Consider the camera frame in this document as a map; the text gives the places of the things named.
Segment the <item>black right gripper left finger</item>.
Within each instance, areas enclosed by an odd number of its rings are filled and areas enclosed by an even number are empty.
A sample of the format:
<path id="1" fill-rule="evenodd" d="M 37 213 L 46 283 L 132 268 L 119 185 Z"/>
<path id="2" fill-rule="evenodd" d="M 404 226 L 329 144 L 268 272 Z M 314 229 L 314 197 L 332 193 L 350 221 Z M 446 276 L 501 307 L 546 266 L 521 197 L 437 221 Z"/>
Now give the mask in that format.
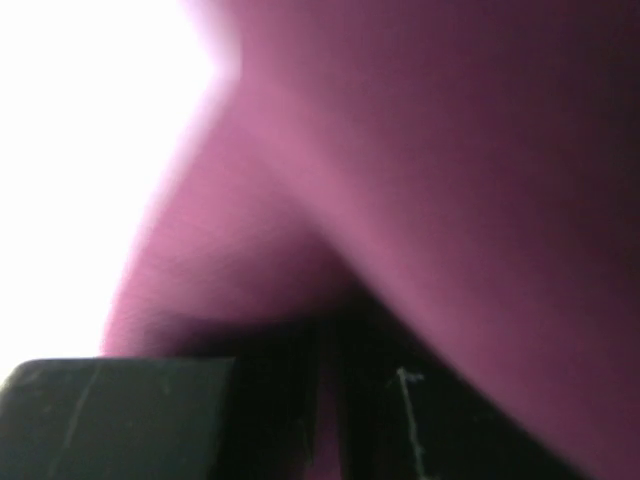
<path id="1" fill-rule="evenodd" d="M 1 389 L 5 479 L 300 479 L 311 364 L 243 358 L 49 359 Z"/>

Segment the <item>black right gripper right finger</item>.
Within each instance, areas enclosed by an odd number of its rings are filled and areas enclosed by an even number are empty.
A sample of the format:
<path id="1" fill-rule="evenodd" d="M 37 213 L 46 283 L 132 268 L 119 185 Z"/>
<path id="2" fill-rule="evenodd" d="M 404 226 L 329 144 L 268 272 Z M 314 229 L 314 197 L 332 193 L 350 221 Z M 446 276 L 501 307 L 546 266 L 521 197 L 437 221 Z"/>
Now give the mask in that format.
<path id="1" fill-rule="evenodd" d="M 336 336 L 345 478 L 581 478 L 398 330 L 351 319 Z"/>

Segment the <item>purple cloth mat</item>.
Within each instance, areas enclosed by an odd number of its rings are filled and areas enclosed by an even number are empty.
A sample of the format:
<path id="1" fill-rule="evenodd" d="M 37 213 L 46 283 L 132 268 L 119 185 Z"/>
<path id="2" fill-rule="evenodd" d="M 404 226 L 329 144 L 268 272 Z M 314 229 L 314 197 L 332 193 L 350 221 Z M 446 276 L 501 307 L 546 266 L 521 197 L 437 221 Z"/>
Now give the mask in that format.
<path id="1" fill-rule="evenodd" d="M 112 310 L 175 354 L 364 284 L 595 479 L 639 474 L 639 5 L 228 1 L 205 110 Z"/>

